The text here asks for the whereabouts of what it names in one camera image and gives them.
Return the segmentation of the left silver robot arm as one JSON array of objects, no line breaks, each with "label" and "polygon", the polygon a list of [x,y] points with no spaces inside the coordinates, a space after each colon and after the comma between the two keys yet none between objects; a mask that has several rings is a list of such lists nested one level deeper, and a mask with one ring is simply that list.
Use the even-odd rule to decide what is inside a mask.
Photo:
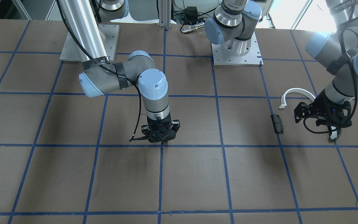
[{"label": "left silver robot arm", "polygon": [[[347,128],[358,102],[358,0],[327,0],[337,31],[315,33],[306,52],[334,75],[333,81],[311,104],[294,109],[296,123],[315,119],[316,126]],[[224,0],[205,22],[212,44],[248,41],[260,18],[260,6],[248,0]]]}]

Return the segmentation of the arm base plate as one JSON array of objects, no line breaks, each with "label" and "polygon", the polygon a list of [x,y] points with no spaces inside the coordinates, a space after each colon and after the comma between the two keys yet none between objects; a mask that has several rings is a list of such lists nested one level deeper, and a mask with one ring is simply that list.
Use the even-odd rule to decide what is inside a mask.
[{"label": "arm base plate", "polygon": [[223,44],[211,44],[214,65],[223,66],[262,66],[256,34],[246,41],[231,39]]},{"label": "arm base plate", "polygon": [[[118,41],[119,25],[87,25],[71,28],[74,37],[92,58],[108,57],[114,62]],[[85,62],[90,58],[81,50],[73,40],[71,34],[67,35],[61,52],[61,61]]]}]

